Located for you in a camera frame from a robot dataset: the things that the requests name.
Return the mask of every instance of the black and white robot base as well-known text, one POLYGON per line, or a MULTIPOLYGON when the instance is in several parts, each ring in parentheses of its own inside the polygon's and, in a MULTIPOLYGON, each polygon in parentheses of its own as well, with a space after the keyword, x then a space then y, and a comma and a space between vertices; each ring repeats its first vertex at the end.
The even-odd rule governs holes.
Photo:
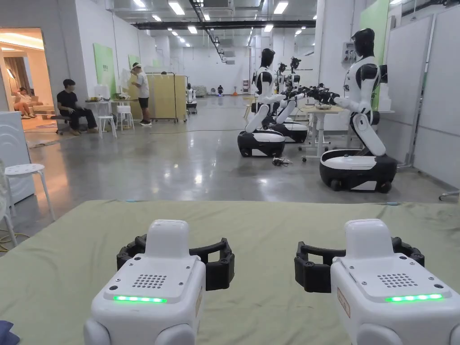
POLYGON ((323 182, 335 191, 375 190, 388 193, 396 175, 397 161, 387 155, 361 154, 359 149, 325 152, 319 169, 323 182))

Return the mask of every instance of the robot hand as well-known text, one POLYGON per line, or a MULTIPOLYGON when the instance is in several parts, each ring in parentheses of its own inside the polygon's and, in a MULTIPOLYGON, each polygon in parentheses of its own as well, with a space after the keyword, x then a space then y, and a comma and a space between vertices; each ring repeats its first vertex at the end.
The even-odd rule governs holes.
POLYGON ((379 219, 345 224, 347 251, 299 243, 295 279, 332 293, 353 345, 460 344, 460 295, 426 270, 416 248, 379 219), (323 264, 308 261, 323 256, 323 264))

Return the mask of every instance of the white table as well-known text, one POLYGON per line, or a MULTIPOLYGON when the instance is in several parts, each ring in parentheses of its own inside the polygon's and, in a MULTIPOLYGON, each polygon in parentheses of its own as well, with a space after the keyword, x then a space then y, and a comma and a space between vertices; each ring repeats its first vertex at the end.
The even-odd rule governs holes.
POLYGON ((316 131, 318 131, 318 148, 316 155, 305 155, 302 156, 302 159, 307 158, 321 158, 323 154, 323 144, 324 144, 324 118, 326 114, 339 114, 345 109, 333 105, 331 109, 318 109, 317 107, 312 107, 308 109, 308 113, 313 115, 313 129, 311 132, 311 145, 299 146, 299 150, 302 149, 314 149, 316 147, 316 131))

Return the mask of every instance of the white stool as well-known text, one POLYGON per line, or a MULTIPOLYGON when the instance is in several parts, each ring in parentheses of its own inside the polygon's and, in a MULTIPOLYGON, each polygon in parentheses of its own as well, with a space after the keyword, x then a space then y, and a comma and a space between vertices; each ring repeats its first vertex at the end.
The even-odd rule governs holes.
POLYGON ((105 120, 109 120, 109 124, 112 127, 112 135, 115 138, 117 138, 114 118, 112 116, 99 116, 98 119, 99 119, 99 136, 101 137, 101 139, 102 139, 102 132, 104 132, 104 129, 105 129, 105 120))
POLYGON ((117 127, 118 127, 118 124, 120 124, 121 131, 123 131, 123 121, 127 121, 128 126, 132 126, 132 130, 135 131, 134 120, 131 114, 131 106, 118 105, 116 107, 116 112, 117 112, 117 127))
POLYGON ((48 188, 46 187, 45 174, 42 171, 43 169, 45 169, 45 166, 41 164, 13 165, 12 167, 7 167, 5 169, 6 184, 8 187, 8 196, 10 198, 10 205, 11 205, 11 214, 13 216, 16 215, 16 209, 14 208, 13 197, 11 194, 10 177, 24 178, 32 174, 39 174, 41 178, 41 183, 43 184, 43 190, 45 191, 46 200, 48 201, 48 206, 50 208, 51 218, 53 220, 56 220, 56 217, 54 216, 53 207, 51 206, 50 196, 48 195, 48 188))

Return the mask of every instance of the black robot head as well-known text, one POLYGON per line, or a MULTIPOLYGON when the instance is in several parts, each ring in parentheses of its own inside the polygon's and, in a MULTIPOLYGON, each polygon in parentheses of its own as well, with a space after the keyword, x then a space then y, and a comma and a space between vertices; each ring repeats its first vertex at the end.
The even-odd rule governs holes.
POLYGON ((275 57, 275 52, 271 49, 265 48, 262 51, 262 61, 260 63, 261 67, 270 67, 273 63, 273 58, 275 57))
POLYGON ((367 28, 359 30, 352 36, 353 42, 355 42, 356 53, 363 58, 374 56, 374 30, 367 28))

